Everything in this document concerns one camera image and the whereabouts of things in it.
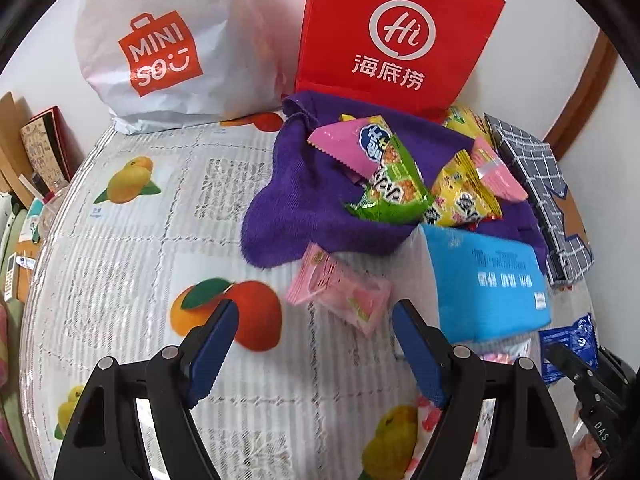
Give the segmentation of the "white pink snack packet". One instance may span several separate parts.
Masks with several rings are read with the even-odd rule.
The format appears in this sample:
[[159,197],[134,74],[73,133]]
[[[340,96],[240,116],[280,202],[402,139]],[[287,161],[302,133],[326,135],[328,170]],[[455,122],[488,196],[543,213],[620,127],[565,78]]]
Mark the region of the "white pink snack packet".
[[517,336],[472,342],[470,348],[484,361],[513,364],[518,358],[532,353],[532,337]]

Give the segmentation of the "wooden side shelf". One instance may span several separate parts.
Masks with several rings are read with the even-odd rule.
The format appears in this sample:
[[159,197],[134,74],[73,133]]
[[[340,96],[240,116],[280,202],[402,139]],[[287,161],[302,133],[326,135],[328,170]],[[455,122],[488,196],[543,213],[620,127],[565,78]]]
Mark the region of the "wooden side shelf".
[[[11,92],[1,96],[1,189],[9,191],[13,198],[20,204],[21,209],[27,210],[35,196],[20,181],[20,175],[30,177],[32,165],[30,164],[20,130],[26,122],[24,110],[14,102]],[[18,242],[19,255],[37,259],[40,253],[40,243]],[[30,280],[33,270],[18,266],[17,272],[17,299],[26,304]]]

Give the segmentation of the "fruit print tablecloth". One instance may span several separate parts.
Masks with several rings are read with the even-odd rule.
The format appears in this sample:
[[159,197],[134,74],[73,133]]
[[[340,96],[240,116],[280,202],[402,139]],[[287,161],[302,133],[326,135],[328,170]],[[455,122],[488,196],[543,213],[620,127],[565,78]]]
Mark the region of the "fruit print tablecloth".
[[[277,135],[252,124],[108,130],[85,159],[40,250],[22,322],[20,396],[40,478],[54,475],[58,409],[72,389],[104,356],[127,364],[180,344],[171,306],[210,278],[258,282],[281,311],[269,348],[232,344],[193,409],[222,478],[355,479],[382,417],[416,403],[389,318],[364,336],[320,304],[286,301],[301,258],[268,269],[245,260],[243,219],[271,179]],[[331,252],[388,280],[393,253]]]

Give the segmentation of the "pink yellow snack bag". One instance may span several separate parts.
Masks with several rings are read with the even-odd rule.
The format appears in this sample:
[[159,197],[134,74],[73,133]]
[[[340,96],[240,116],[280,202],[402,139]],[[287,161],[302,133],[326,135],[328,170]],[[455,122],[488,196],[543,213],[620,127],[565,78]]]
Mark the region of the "pink yellow snack bag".
[[307,142],[369,180],[381,168],[392,130],[380,115],[341,120],[315,128]]

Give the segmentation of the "pink wafer packet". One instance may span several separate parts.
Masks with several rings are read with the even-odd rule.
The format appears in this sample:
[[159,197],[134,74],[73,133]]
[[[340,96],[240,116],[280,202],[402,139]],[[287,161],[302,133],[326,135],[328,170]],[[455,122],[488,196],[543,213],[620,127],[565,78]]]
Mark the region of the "pink wafer packet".
[[392,283],[386,278],[355,271],[310,242],[285,298],[296,306],[320,304],[369,337],[387,311],[391,292]]

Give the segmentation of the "small pink candy packet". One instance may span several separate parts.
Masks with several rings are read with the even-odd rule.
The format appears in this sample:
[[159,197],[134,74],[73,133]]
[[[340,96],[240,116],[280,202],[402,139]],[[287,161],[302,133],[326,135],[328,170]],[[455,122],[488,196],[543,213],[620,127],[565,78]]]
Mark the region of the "small pink candy packet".
[[480,182],[496,197],[512,204],[526,202],[527,192],[484,138],[474,140],[471,159]]

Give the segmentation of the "white Miniso plastic bag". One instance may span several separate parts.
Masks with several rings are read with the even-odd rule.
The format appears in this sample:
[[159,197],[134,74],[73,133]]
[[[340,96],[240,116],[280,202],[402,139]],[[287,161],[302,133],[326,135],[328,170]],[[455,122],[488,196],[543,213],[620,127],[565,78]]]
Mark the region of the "white Miniso plastic bag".
[[284,81],[253,0],[84,0],[75,50],[123,134],[279,106]]

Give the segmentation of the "grey checkered fabric box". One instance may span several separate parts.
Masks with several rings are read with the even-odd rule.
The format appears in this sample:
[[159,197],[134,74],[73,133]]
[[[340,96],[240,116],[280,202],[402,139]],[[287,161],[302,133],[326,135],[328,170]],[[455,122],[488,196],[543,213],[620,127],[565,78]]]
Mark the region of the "grey checkered fabric box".
[[594,263],[582,216],[551,145],[525,130],[486,115],[500,158],[528,194],[548,246],[550,285],[566,287],[585,277]]

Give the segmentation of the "yellow snack packet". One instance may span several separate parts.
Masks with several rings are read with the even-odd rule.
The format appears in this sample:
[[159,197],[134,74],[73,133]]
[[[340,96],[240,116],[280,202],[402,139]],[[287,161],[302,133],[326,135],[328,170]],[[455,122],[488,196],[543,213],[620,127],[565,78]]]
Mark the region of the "yellow snack packet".
[[461,150],[442,166],[431,187],[432,206],[423,221],[432,226],[477,226],[499,220],[502,210],[491,190],[482,183],[470,154]]

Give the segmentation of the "blue tissue pack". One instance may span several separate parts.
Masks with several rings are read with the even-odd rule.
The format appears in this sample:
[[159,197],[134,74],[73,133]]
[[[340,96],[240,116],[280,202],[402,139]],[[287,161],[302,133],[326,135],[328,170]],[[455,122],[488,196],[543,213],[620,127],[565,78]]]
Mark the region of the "blue tissue pack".
[[544,274],[527,244],[421,224],[390,258],[393,300],[408,300],[449,342],[485,342],[551,323]]

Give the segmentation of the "yellow snack bag behind towel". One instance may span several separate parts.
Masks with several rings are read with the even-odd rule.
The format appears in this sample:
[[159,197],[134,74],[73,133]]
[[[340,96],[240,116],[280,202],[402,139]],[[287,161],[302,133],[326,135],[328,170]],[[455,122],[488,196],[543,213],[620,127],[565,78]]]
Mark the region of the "yellow snack bag behind towel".
[[489,144],[492,143],[485,119],[475,114],[469,107],[457,103],[452,104],[447,110],[442,125],[471,139],[483,138]]

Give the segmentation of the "blue snack packet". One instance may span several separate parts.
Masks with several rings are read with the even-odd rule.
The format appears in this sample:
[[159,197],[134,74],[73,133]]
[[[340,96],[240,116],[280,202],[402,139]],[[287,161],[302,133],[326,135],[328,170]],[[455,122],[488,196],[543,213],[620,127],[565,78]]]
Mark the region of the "blue snack packet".
[[598,342],[590,313],[578,318],[572,325],[548,328],[538,332],[541,358],[541,377],[546,385],[552,385],[564,377],[563,373],[546,358],[546,350],[552,344],[562,344],[593,370],[598,367]]

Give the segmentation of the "brown door frame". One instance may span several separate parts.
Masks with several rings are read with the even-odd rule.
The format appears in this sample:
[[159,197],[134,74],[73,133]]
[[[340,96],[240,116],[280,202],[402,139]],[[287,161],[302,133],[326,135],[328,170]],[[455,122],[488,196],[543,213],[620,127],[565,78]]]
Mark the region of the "brown door frame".
[[597,108],[617,58],[611,40],[600,29],[573,94],[544,137],[557,160],[561,160],[568,152]]

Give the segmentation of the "green snack bag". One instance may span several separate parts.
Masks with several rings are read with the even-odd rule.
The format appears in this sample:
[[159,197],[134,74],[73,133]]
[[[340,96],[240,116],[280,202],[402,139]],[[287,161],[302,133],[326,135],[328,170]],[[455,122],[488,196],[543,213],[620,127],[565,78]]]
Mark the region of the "green snack bag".
[[416,162],[393,134],[360,200],[346,204],[345,209],[363,220],[409,224],[419,222],[433,203]]

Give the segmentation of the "purple towel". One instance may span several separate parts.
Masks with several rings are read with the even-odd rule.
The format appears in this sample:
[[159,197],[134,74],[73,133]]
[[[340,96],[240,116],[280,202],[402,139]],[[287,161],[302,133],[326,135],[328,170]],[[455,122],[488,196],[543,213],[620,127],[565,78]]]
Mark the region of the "purple towel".
[[388,256],[412,233],[412,223],[394,226],[359,219],[345,206],[360,200],[361,186],[342,166],[308,143],[315,128],[337,122],[341,114],[356,118],[380,115],[399,136],[427,185],[472,139],[416,116],[367,102],[302,91],[286,98],[286,121],[273,147],[272,176],[244,216],[241,250],[252,266],[268,269],[302,258],[309,243],[328,252]]

